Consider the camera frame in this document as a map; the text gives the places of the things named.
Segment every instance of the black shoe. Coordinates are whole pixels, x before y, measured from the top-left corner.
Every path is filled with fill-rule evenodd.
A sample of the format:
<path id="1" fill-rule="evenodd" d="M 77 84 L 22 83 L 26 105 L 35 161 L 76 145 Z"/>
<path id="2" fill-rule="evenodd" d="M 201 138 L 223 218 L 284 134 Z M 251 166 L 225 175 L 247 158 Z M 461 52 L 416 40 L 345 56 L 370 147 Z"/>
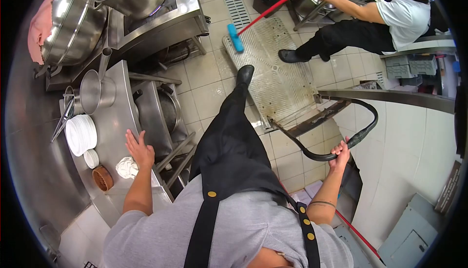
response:
<path id="1" fill-rule="evenodd" d="M 293 49 L 281 49 L 278 51 L 279 58 L 286 63 L 308 62 L 309 59 L 303 59 L 296 56 L 296 51 Z"/>
<path id="2" fill-rule="evenodd" d="M 330 61 L 330 56 L 326 56 L 326 55 L 323 55 L 323 54 L 319 54 L 319 56 L 320 56 L 320 59 L 322 59 L 322 61 L 324 61 L 324 62 Z"/>
<path id="3" fill-rule="evenodd" d="M 237 72 L 237 78 L 235 84 L 245 83 L 249 86 L 250 82 L 252 81 L 252 76 L 254 76 L 254 66 L 252 65 L 244 65 L 241 69 Z"/>

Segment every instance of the stack of plates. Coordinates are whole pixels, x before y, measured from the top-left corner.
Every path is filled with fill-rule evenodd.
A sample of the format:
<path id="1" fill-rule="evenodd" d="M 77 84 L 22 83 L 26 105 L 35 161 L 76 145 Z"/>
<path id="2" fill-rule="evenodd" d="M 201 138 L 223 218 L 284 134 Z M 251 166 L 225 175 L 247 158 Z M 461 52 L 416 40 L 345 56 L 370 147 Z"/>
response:
<path id="1" fill-rule="evenodd" d="M 77 115 L 67 121 L 65 136 L 68 146 L 75 156 L 81 156 L 86 150 L 96 147 L 96 126 L 89 115 Z"/>
<path id="2" fill-rule="evenodd" d="M 89 168 L 99 166 L 99 157 L 94 149 L 86 150 L 83 156 L 85 157 L 85 162 Z"/>

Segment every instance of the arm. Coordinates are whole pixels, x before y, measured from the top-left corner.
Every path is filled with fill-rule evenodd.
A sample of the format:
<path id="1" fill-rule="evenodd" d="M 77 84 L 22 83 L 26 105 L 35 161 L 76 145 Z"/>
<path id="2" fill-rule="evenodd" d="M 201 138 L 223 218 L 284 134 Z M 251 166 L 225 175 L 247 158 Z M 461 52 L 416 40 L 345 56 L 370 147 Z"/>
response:
<path id="1" fill-rule="evenodd" d="M 357 19 L 385 24 L 382 16 L 377 9 L 375 2 L 369 3 L 365 6 L 359 6 L 349 0 L 323 0 L 333 4 L 336 8 L 346 14 L 356 17 Z"/>
<path id="2" fill-rule="evenodd" d="M 151 192 L 151 168 L 155 164 L 155 150 L 151 145 L 145 145 L 142 131 L 137 142 L 130 130 L 127 130 L 125 143 L 129 153 L 138 165 L 138 174 L 135 176 L 124 200 L 123 213 L 130 210 L 139 210 L 146 215 L 153 213 L 153 194 Z"/>
<path id="3" fill-rule="evenodd" d="M 343 141 L 333 148 L 331 153 L 336 153 L 338 157 L 328 162 L 330 165 L 328 176 L 306 209 L 307 216 L 315 224 L 331 224 L 331 220 L 335 215 L 336 201 L 344 168 L 350 158 L 348 145 Z"/>

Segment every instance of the tattoo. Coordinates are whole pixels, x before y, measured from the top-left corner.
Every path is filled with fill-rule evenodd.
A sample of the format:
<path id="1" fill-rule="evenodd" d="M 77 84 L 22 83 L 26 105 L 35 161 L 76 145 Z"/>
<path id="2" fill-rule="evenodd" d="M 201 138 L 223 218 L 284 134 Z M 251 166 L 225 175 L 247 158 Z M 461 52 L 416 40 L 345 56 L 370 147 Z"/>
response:
<path id="1" fill-rule="evenodd" d="M 327 201 L 313 201 L 313 202 L 311 202 L 309 205 L 314 204 L 314 203 L 324 203 L 324 204 L 328 204 L 328 205 L 333 206 L 333 208 L 336 209 L 336 206 L 333 205 L 333 203 L 330 203 L 330 202 L 327 202 Z"/>

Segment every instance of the gray t-shirt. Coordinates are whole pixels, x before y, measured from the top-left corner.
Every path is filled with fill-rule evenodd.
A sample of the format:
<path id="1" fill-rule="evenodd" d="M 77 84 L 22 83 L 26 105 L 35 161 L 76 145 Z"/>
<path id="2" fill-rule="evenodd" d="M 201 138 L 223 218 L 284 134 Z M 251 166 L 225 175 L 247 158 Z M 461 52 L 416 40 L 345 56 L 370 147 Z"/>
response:
<path id="1" fill-rule="evenodd" d="M 203 202 L 201 175 L 174 203 L 147 216 L 124 213 L 104 241 L 107 268 L 183 267 Z M 313 224 L 321 268 L 353 267 L 349 248 L 328 224 Z M 283 252 L 294 267 L 308 267 L 299 216 L 286 200 L 261 191 L 237 193 L 219 203 L 209 267 L 246 267 L 261 247 Z"/>

